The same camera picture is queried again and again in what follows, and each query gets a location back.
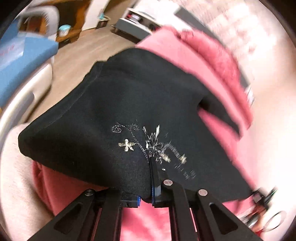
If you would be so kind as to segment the black embroidered pants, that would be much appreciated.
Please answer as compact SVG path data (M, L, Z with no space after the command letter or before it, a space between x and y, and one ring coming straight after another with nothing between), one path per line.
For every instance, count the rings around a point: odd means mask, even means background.
M149 51L126 49L95 63L65 98L19 135L23 155L68 176L149 201L151 163L185 189L222 202L251 188L198 115L238 125L196 77Z

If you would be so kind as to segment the grey low shelf unit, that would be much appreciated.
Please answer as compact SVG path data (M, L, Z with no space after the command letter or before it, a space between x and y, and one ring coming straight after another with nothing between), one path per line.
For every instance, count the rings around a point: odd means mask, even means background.
M123 32L141 41L160 29L162 24L146 13L127 8L112 27L115 33Z

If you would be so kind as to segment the wooden desk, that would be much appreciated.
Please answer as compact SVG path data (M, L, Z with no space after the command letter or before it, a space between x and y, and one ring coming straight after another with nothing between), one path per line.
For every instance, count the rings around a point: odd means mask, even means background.
M91 1L32 1L20 14L18 29L58 43L78 40Z

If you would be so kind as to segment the patterned white curtain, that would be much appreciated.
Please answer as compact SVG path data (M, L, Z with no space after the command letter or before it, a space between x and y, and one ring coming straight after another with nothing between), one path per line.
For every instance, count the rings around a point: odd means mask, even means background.
M238 61L276 45L271 15L260 1L181 1Z

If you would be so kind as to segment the pink crumpled duvet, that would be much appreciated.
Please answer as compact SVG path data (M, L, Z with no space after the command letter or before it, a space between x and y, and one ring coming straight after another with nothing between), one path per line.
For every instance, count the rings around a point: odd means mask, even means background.
M208 36L200 30L184 30L179 32L179 38L200 54L212 69L228 86L248 127L251 126L253 116L249 107L247 94L240 83L240 71L232 53L218 40Z

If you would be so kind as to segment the blue padded chair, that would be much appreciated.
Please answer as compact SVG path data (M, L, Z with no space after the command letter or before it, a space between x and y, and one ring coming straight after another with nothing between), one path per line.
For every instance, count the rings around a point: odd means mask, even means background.
M40 17L45 33L21 30L23 21ZM27 7L1 38L1 132L27 120L53 82L59 12L54 6Z

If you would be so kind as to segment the pink fleece bed sheet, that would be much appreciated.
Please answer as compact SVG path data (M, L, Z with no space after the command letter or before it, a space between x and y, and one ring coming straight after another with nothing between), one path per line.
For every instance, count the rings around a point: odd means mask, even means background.
M199 116L214 137L222 145L230 161L241 171L250 185L253 156L250 150L249 127L241 108L224 81L204 58L179 38L179 32L172 27L162 27L147 37L137 47L149 50L201 80L225 104L226 109L238 123L242 136L237 137L222 121L212 114L199 111ZM53 214L58 214L90 184L71 178L47 168L37 162L32 164L34 185L40 199ZM142 202L139 208L123 211L122 240L170 240L169 211L156 209Z

